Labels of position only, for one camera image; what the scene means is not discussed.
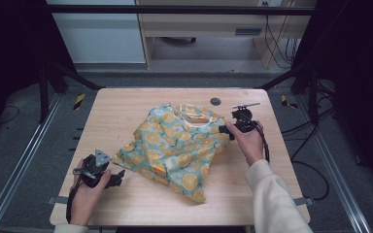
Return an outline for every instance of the wooden table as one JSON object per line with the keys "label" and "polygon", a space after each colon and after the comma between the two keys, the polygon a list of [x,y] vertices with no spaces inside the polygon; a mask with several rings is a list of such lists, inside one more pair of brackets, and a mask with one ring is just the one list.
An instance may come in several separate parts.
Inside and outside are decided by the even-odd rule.
{"label": "wooden table", "polygon": [[[217,97],[221,104],[213,106]],[[259,102],[249,107],[254,117],[264,126],[269,145],[271,167],[287,183],[293,198],[302,197],[298,181],[289,162],[280,128],[268,95],[260,89],[240,88],[106,88],[101,89],[87,119],[85,130],[72,159],[65,181],[59,192],[68,196],[73,184],[72,170],[81,158],[101,149],[110,156],[133,141],[132,133],[143,122],[150,109],[166,103],[198,105],[228,117],[232,106]],[[109,169],[115,174],[122,170],[115,164]],[[248,170],[245,157],[236,141],[214,157],[208,178],[202,183],[207,200],[196,204],[172,189],[143,176],[126,171],[120,187],[110,187],[103,193],[91,225],[253,225],[252,192],[244,176]],[[299,210],[310,220],[305,205]],[[51,223],[65,223],[66,205],[55,204]]]}

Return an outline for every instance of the floor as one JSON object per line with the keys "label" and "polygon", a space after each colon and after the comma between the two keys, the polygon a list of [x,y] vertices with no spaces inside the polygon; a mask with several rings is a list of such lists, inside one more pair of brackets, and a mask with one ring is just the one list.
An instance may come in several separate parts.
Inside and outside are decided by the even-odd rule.
{"label": "floor", "polygon": [[[286,62],[277,57],[280,66]],[[162,38],[156,41],[150,69],[140,65],[111,67],[81,66],[80,73],[87,79],[105,86],[177,86],[177,87],[242,87],[252,88],[283,74],[288,68],[274,64],[264,69],[250,38]],[[65,94],[53,94],[58,101],[51,124],[42,141],[33,151],[25,151],[39,120],[39,91],[37,85],[17,91],[8,100],[8,107],[0,118],[0,232],[52,232],[49,223],[49,196],[57,195],[69,166],[96,91],[65,78],[69,89]],[[289,79],[268,91],[282,131],[308,121],[306,95],[293,95]],[[85,93],[78,111],[73,111],[77,96]],[[282,104],[287,97],[292,108]],[[327,98],[321,101],[320,112],[331,108]],[[294,154],[310,135],[312,126],[291,134],[283,133],[289,154]],[[24,158],[27,169],[17,167]],[[315,232],[373,232],[373,173],[370,168],[357,166],[354,150],[349,146],[342,126],[334,114],[322,116],[319,131],[297,155],[297,159],[319,170],[293,164],[301,189],[307,196],[320,199],[309,206],[310,225]],[[332,163],[337,168],[333,171]],[[14,176],[19,176],[17,183]],[[115,229],[104,228],[104,232]]]}

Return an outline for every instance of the gray carpet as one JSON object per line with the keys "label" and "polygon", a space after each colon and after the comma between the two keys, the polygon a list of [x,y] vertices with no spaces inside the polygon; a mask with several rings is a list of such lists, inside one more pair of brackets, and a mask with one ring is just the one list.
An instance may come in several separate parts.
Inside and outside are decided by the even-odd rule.
{"label": "gray carpet", "polygon": [[[172,80],[168,78],[158,79],[150,77],[132,77],[114,79],[112,74],[106,77],[91,77],[99,84],[106,86],[209,86],[209,87],[248,87],[258,86],[271,79],[271,76],[254,79],[248,75],[217,75],[205,74],[205,80],[193,75],[196,80],[187,75],[180,75],[178,78],[172,75]],[[31,161],[29,168],[19,185],[17,192],[9,205],[6,213],[0,222],[0,228],[37,228],[53,229],[49,223],[52,206],[46,204],[49,196],[58,193],[61,187],[65,172],[73,156],[73,149],[77,146],[77,137],[80,137],[82,128],[90,111],[96,91],[89,90],[78,83],[68,81],[70,84],[66,94],[62,94],[61,104],[51,123],[50,129],[44,137],[44,141],[39,146],[35,157]],[[28,140],[32,136],[39,120],[39,95],[38,86],[32,85],[24,90],[14,93],[8,100],[8,105],[19,108],[19,114],[13,120],[0,124],[0,190],[5,185],[6,180],[15,168],[18,159],[25,149]],[[80,93],[85,94],[84,102],[79,110],[73,110],[76,98]],[[288,91],[288,86],[282,83],[280,86],[269,91],[270,99],[277,116],[277,120],[282,130],[297,126],[307,119],[300,109],[292,109],[282,106],[281,95],[285,94],[289,103],[299,104],[299,99],[304,96],[292,96]],[[329,101],[322,101],[322,109],[330,108]],[[5,121],[16,115],[16,109],[7,108],[0,120]],[[350,148],[343,131],[336,119],[331,116],[326,117],[320,123],[320,131],[325,137],[325,141],[331,149],[338,165],[348,181],[362,212],[364,213],[369,226],[373,231],[373,173],[370,168],[357,166],[354,152]],[[299,139],[307,137],[311,128],[308,127],[294,135],[285,137],[288,153],[293,154],[303,142]],[[324,173],[330,182],[329,194],[322,201],[317,201],[308,209],[311,215],[310,225],[315,232],[355,232],[348,219],[344,207],[340,202],[338,194],[335,192],[332,182],[329,179],[322,164],[320,151],[310,140],[306,146],[296,156],[299,161],[307,162],[319,171]],[[301,189],[305,195],[321,196],[325,193],[325,185],[320,176],[311,169],[294,164],[294,169],[299,179]]]}

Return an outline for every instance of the sleeve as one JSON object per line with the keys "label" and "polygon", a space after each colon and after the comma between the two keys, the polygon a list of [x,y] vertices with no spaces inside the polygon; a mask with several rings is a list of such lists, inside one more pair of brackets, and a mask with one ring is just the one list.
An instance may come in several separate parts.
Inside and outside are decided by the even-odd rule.
{"label": "sleeve", "polygon": [[87,233],[88,228],[85,226],[72,225],[72,224],[59,224],[55,226],[54,233]]}
{"label": "sleeve", "polygon": [[245,179],[253,191],[256,232],[312,232],[288,193],[284,180],[272,173],[266,160],[258,160]]}

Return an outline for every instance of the person's right hand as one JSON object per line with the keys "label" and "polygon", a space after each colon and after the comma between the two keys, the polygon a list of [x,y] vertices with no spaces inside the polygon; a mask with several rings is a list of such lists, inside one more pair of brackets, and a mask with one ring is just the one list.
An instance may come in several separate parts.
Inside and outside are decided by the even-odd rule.
{"label": "person's right hand", "polygon": [[225,125],[228,128],[229,132],[231,132],[235,136],[239,148],[245,155],[247,163],[250,167],[259,159],[263,158],[262,138],[256,131],[256,129],[253,129],[252,131],[247,133],[243,133],[231,122],[227,122]]}

